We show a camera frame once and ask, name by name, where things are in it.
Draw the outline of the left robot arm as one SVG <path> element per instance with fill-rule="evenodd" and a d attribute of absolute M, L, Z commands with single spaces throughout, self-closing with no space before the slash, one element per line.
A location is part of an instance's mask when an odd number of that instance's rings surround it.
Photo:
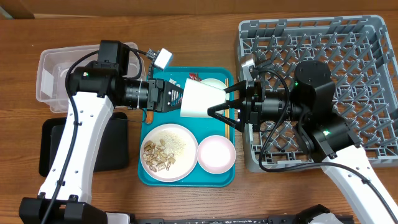
<path fill-rule="evenodd" d="M 182 88 L 166 80 L 128 77 L 130 54 L 117 40 L 102 40 L 96 60 L 75 62 L 65 78 L 68 116 L 55 160 L 35 198 L 19 207 L 24 223 L 134 223 L 131 213 L 91 204 L 93 172 L 105 127 L 117 106 L 167 113 L 181 107 Z"/>

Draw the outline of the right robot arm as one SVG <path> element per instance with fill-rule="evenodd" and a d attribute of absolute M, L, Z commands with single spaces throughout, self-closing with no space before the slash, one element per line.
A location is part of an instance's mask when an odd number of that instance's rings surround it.
<path fill-rule="evenodd" d="M 290 88 L 281 74 L 264 67 L 249 67 L 250 80 L 225 89 L 238 91 L 239 98 L 208 108 L 207 114 L 244 132 L 251 124 L 274 122 L 262 144 L 259 167 L 269 173 L 320 167 L 334 182 L 362 223 L 397 223 L 397 204 L 371 167 L 358 135 L 333 108 L 335 83 L 329 66 L 318 60 L 300 62 Z M 293 128 L 300 150 L 311 163 L 267 168 L 262 160 L 271 137 L 284 121 Z"/>

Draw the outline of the white bowl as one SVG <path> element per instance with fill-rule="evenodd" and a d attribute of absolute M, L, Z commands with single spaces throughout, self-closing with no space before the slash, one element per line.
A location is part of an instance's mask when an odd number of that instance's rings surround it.
<path fill-rule="evenodd" d="M 205 91 L 201 92 L 200 98 L 203 100 L 210 100 L 216 98 L 218 101 L 221 101 L 221 90 L 227 88 L 226 84 L 221 80 L 215 78 L 207 78 L 202 80 L 200 83 L 204 85 L 211 86 L 212 88 L 217 88 L 219 91 L 211 90 L 206 88 Z"/>

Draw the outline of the orange carrot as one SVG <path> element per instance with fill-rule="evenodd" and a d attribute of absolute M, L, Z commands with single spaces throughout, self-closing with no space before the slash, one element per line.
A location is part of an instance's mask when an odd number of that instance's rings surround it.
<path fill-rule="evenodd" d="M 154 112 L 153 111 L 146 111 L 146 124 L 152 124 L 154 120 Z"/>

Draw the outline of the pink-white bowl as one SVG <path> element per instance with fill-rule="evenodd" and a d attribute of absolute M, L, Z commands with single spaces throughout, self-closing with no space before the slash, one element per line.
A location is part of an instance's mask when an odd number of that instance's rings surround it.
<path fill-rule="evenodd" d="M 224 174 L 235 163 L 235 146 L 224 136 L 208 136 L 198 146 L 197 160 L 199 165 L 208 173 Z"/>

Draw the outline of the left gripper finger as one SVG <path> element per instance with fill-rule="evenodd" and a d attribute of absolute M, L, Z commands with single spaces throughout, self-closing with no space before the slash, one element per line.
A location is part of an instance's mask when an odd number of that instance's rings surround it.
<path fill-rule="evenodd" d="M 179 96 L 183 94 L 183 89 L 169 81 L 165 81 L 165 94 L 169 96 Z"/>
<path fill-rule="evenodd" d="M 162 112 L 178 110 L 181 108 L 183 95 L 181 93 L 166 93 L 162 99 Z"/>

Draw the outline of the white cup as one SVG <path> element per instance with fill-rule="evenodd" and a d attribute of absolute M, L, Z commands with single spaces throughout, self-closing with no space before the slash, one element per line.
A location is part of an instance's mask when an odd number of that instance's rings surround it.
<path fill-rule="evenodd" d="M 186 79 L 183 89 L 181 117 L 211 118 L 208 108 L 226 102 L 226 92 L 192 79 Z"/>

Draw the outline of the red snack wrapper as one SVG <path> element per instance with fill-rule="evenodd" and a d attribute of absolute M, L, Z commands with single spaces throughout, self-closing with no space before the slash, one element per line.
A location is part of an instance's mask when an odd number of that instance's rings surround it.
<path fill-rule="evenodd" d="M 190 77 L 190 79 L 192 79 L 192 80 L 195 80 L 195 81 L 198 81 L 198 82 L 201 81 L 201 78 L 198 76 L 197 73 L 189 73 L 189 77 Z"/>

